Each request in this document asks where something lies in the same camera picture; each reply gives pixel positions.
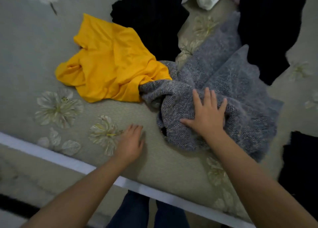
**jeans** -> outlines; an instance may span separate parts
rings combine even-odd
[[[184,210],[156,200],[154,228],[189,228]],[[128,191],[106,228],[147,228],[149,197]]]

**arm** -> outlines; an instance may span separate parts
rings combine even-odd
[[[143,140],[139,143],[141,130],[142,126],[130,125],[113,157],[59,194],[22,228],[84,227],[122,171],[141,154],[144,143]]]
[[[226,99],[217,109],[215,92],[206,88],[204,105],[196,90],[193,101],[195,119],[180,121],[200,134],[220,159],[255,226],[318,227],[316,220],[225,133]]]

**gray knit sweater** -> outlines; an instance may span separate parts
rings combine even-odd
[[[227,98],[226,133],[253,159],[260,161],[276,135],[276,119],[283,105],[268,97],[257,66],[247,62],[248,46],[237,32],[240,15],[234,12],[214,35],[208,37],[177,72],[177,64],[163,61],[171,80],[158,80],[139,87],[142,99],[160,108],[159,128],[166,140],[184,150],[209,149],[180,118],[194,118],[192,90],[203,99],[204,88],[217,94],[218,105]]]

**yellow fabric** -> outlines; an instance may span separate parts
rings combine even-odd
[[[168,68],[156,61],[132,28],[84,14],[74,41],[83,49],[61,63],[55,75],[75,86],[88,102],[104,98],[140,102],[139,85],[171,80]]]

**hand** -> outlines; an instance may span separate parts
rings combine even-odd
[[[126,165],[134,162],[141,154],[145,140],[140,139],[143,126],[131,124],[120,137],[114,158]]]
[[[194,120],[180,119],[180,122],[189,126],[204,139],[211,135],[218,135],[223,131],[224,112],[227,105],[226,98],[217,109],[217,97],[214,90],[205,89],[204,104],[202,105],[199,94],[193,90]]]

